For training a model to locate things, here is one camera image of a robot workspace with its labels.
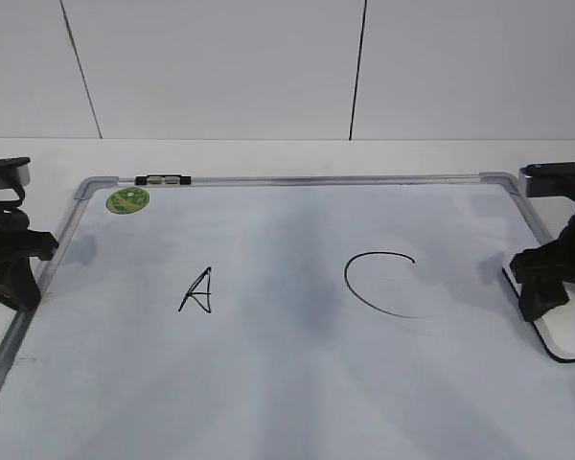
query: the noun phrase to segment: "white wall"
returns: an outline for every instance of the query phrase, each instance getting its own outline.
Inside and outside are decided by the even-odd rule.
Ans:
[[[104,137],[347,139],[362,0],[67,0]]]
[[[98,137],[58,0],[0,0],[0,137]]]
[[[369,0],[355,139],[575,139],[575,0]]]
[[[347,139],[364,0],[64,0],[103,137]],[[96,137],[59,0],[0,0],[0,136]],[[575,139],[575,0],[368,0],[354,139]]]

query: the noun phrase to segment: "black marker writing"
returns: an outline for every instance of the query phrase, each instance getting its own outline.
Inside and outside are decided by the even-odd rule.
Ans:
[[[202,292],[196,292],[195,289],[200,286],[200,284],[205,280],[207,280],[207,290]],[[197,295],[204,295],[206,296],[206,307],[197,299]],[[204,270],[200,276],[198,276],[195,281],[192,283],[188,291],[183,296],[183,300],[181,301],[181,305],[179,306],[178,311],[183,310],[183,306],[188,301],[188,299],[194,299],[200,307],[205,310],[207,313],[211,312],[211,267],[208,266],[206,270]]]
[[[373,255],[378,255],[378,254],[383,254],[383,255],[387,255],[387,256],[397,256],[397,257],[403,257],[409,261],[411,261],[411,263],[415,264],[415,259],[413,259],[410,256],[407,256],[406,254],[401,254],[400,252],[387,252],[387,251],[371,251],[371,252],[363,252],[361,254],[358,254],[354,257],[352,257],[346,264],[345,264],[345,269],[343,270],[343,278],[345,278],[345,284],[347,285],[347,288],[352,292],[352,294],[362,303],[368,305],[371,309],[375,309],[377,311],[380,311],[381,313],[385,313],[385,314],[389,314],[390,316],[396,316],[399,318],[418,318],[420,316],[407,316],[404,314],[398,314],[398,313],[393,313],[392,311],[387,311],[384,309],[380,309],[379,307],[371,304],[368,300],[366,300],[364,297],[362,297],[360,294],[358,294],[354,288],[352,287],[352,285],[349,282],[349,277],[348,277],[348,273],[349,273],[349,267],[351,266],[351,264],[356,261],[357,259],[361,258],[361,257],[366,257],[366,256],[373,256]]]

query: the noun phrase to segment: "whiteboard surface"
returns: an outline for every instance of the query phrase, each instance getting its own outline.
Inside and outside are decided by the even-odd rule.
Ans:
[[[575,459],[575,364],[502,278],[495,185],[91,199],[0,394],[0,458]],[[354,262],[358,253],[397,251]],[[213,268],[212,313],[188,302]]]

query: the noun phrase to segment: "green sticker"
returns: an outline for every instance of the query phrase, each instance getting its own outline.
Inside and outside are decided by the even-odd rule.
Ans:
[[[132,214],[140,211],[150,202],[147,190],[130,187],[115,192],[106,201],[106,209],[114,214]]]

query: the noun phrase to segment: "white table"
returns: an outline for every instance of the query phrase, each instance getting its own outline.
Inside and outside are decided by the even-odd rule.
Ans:
[[[575,141],[153,141],[0,139],[0,158],[29,156],[23,209],[34,230],[58,234],[85,177],[147,173],[192,176],[412,175],[503,171],[575,161]],[[574,206],[535,201],[557,235]],[[0,340],[13,317],[0,305]]]

